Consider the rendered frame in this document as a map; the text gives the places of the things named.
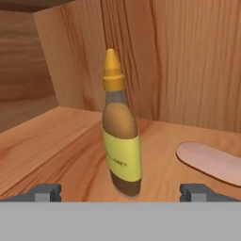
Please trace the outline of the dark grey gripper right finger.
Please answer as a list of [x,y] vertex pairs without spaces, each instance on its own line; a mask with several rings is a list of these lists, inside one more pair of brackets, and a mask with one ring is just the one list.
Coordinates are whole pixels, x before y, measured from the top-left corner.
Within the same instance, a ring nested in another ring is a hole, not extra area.
[[180,201],[188,202],[227,202],[237,201],[232,197],[219,194],[204,184],[181,184]]

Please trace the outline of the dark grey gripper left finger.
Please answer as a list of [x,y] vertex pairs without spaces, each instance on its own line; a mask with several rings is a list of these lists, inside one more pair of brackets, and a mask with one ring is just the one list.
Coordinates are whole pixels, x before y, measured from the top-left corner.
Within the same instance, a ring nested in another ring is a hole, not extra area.
[[61,201],[60,184],[39,184],[32,187],[28,192],[1,199],[3,201],[19,202],[52,202]]

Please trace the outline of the wooden cabinet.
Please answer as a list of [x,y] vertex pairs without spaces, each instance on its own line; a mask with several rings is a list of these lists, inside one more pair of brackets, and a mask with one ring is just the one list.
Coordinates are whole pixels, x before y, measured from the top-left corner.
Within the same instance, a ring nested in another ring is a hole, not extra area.
[[[241,0],[74,0],[0,11],[0,197],[58,183],[64,201],[120,201],[101,135],[104,53],[114,48],[140,130],[141,201],[225,184],[180,162],[197,141],[241,157]],[[4,113],[4,106],[11,110]]]

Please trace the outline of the honey bottle with yellow label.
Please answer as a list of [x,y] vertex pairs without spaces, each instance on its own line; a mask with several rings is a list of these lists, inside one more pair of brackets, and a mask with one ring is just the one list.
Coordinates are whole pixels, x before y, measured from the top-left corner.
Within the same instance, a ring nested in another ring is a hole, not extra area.
[[103,84],[102,134],[106,163],[113,185],[119,192],[136,197],[142,179],[139,132],[127,104],[121,63],[112,48],[105,52]]

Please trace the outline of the pale pink flat oval object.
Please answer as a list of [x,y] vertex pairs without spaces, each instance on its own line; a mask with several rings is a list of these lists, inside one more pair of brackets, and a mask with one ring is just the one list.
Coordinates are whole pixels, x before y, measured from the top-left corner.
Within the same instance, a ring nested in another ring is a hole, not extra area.
[[225,183],[241,186],[241,157],[225,153],[198,142],[183,142],[177,157],[190,167]]

